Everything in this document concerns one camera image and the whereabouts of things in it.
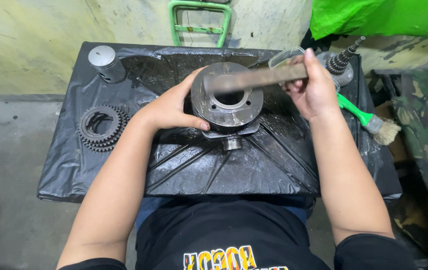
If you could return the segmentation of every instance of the brush bristles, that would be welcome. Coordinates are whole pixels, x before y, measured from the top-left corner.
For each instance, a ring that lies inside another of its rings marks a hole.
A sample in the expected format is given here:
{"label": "brush bristles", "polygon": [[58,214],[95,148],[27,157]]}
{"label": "brush bristles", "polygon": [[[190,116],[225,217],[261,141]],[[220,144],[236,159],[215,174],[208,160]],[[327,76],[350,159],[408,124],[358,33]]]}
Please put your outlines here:
{"label": "brush bristles", "polygon": [[384,124],[378,133],[373,134],[374,140],[380,145],[389,145],[394,141],[397,133],[401,131],[401,127],[391,119],[382,118],[382,120]]}

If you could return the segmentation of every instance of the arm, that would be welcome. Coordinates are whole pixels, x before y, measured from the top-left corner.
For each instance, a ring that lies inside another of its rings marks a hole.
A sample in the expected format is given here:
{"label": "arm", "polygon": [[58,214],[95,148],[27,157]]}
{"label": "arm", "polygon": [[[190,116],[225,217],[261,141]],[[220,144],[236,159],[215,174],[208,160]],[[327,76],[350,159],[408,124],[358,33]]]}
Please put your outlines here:
{"label": "arm", "polygon": [[161,128],[210,128],[204,120],[183,113],[184,98],[199,71],[146,105],[129,121],[79,208],[57,269],[98,257],[125,262],[127,238],[144,195],[154,134]]}
{"label": "arm", "polygon": [[312,49],[294,62],[299,61],[306,65],[308,82],[295,81],[283,88],[309,121],[322,199],[336,245],[359,233],[394,238],[387,208],[338,106],[329,72]]}

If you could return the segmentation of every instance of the jeans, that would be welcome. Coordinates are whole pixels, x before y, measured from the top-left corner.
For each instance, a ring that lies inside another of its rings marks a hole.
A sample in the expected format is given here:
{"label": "jeans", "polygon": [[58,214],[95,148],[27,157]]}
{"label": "jeans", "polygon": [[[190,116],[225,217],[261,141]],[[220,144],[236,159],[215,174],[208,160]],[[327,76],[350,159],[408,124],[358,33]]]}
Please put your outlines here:
{"label": "jeans", "polygon": [[[302,223],[305,225],[307,222],[307,211],[306,208],[309,207],[307,205],[308,199],[303,196],[298,195],[279,195],[285,200],[288,205],[281,205],[285,209],[294,213],[297,217],[299,217]],[[162,205],[168,203],[173,198],[164,198],[164,197],[145,197],[142,198],[142,202],[140,204],[139,213],[137,214],[135,226],[136,233],[139,231],[140,226],[146,220],[146,218],[152,214],[157,208]]]}

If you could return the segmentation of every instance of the green plastic bag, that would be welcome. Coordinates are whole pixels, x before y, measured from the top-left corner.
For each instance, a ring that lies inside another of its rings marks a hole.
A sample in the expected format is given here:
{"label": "green plastic bag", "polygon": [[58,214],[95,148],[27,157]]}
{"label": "green plastic bag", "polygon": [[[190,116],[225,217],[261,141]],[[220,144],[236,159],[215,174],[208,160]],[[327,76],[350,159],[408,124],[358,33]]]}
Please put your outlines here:
{"label": "green plastic bag", "polygon": [[329,34],[428,37],[428,0],[313,0],[310,30]]}

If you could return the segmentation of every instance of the black plastic sheet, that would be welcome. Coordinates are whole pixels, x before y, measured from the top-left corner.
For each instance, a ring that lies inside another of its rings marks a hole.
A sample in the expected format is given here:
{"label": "black plastic sheet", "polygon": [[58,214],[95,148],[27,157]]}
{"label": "black plastic sheet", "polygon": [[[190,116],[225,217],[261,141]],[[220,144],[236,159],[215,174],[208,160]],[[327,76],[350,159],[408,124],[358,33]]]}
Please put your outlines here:
{"label": "black plastic sheet", "polygon": [[[125,81],[105,83],[87,60],[99,45],[111,46],[128,70]],[[275,50],[192,48],[84,42],[67,89],[37,197],[79,202],[109,156],[87,149],[76,125],[94,105],[115,105],[135,114],[193,70],[218,62],[266,67]],[[353,81],[341,92],[361,110],[373,112],[360,57],[354,57]],[[189,98],[185,110],[189,113]],[[343,112],[364,162],[383,196],[402,192],[391,155],[349,112]],[[222,151],[195,129],[159,132],[147,169],[146,196],[198,194],[303,194],[319,196],[319,175],[308,123],[278,85],[264,88],[259,131],[243,138],[243,148]]]}

